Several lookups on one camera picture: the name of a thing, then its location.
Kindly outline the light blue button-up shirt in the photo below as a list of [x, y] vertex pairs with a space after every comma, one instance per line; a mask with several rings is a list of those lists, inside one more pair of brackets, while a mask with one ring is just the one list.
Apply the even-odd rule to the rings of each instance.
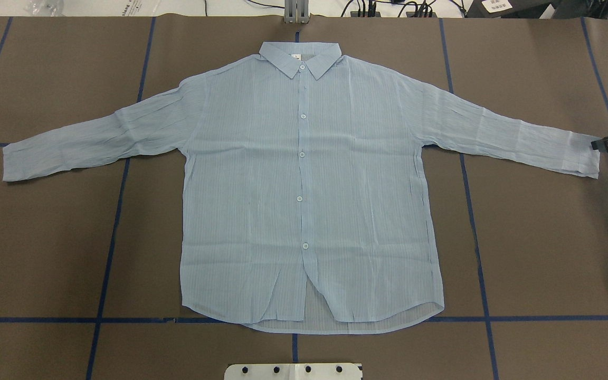
[[3, 180], [178, 150], [183, 307], [270, 333], [385, 334], [445, 309], [425, 146], [598, 178], [593, 140], [336, 43], [265, 42], [112, 115], [5, 146]]

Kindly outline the clear plastic bag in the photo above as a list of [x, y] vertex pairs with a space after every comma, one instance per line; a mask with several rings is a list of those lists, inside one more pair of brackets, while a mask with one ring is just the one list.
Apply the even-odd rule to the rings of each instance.
[[38, 0], [29, 1], [24, 8], [31, 16], [36, 17], [60, 17], [63, 16], [63, 0]]

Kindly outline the aluminium frame post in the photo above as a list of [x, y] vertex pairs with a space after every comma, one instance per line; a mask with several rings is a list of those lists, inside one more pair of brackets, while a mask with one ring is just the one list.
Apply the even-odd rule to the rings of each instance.
[[285, 0], [284, 23], [307, 24], [310, 20], [309, 0]]

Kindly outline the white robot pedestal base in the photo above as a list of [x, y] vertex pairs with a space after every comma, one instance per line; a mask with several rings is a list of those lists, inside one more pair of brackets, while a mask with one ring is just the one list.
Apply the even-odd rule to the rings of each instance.
[[224, 379], [363, 379], [354, 363], [292, 363], [230, 365]]

